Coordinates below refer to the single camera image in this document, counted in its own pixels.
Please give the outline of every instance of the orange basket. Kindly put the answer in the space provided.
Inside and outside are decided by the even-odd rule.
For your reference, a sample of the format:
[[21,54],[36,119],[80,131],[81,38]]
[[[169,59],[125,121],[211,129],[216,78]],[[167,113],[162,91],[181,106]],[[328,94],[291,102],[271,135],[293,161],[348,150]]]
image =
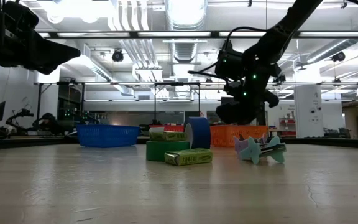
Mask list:
[[183,132],[183,125],[150,125],[151,128],[164,127],[164,131]]
[[219,125],[211,126],[211,145],[218,147],[234,147],[233,136],[244,139],[249,136],[261,138],[269,131],[268,126]]

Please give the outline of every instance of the small cardboard box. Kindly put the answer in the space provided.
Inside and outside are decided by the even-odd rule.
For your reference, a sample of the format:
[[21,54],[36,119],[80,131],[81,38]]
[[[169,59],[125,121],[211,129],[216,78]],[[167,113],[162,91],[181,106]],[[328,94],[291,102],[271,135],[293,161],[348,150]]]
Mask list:
[[150,141],[165,141],[163,132],[150,132]]
[[175,132],[175,131],[164,131],[164,138],[166,141],[186,141],[186,133]]
[[164,131],[150,133],[151,141],[186,141],[186,133]]
[[209,149],[187,149],[165,153],[165,162],[176,166],[200,164],[212,161],[212,152]]

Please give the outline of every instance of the light blue toy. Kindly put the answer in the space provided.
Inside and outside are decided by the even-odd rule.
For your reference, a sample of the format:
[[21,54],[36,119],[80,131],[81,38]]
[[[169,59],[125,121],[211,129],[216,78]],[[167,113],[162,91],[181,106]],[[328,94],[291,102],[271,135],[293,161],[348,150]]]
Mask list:
[[248,147],[239,153],[241,160],[251,159],[256,165],[259,158],[271,156],[275,161],[284,163],[284,155],[287,149],[284,143],[280,142],[278,136],[274,137],[268,144],[255,143],[253,137],[248,138]]

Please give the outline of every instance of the blue basket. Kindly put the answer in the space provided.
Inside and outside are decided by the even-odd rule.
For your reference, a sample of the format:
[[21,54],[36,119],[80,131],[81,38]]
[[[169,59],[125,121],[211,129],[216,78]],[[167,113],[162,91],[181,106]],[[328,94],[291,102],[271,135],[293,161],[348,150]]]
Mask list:
[[85,147],[121,147],[136,144],[138,126],[77,125],[78,140]]

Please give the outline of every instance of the blue tape roll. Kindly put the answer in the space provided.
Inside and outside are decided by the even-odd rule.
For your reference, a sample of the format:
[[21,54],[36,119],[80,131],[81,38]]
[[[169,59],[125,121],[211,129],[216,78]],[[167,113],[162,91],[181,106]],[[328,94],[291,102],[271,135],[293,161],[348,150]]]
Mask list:
[[189,117],[185,121],[185,132],[187,140],[192,149],[211,148],[211,129],[206,118]]

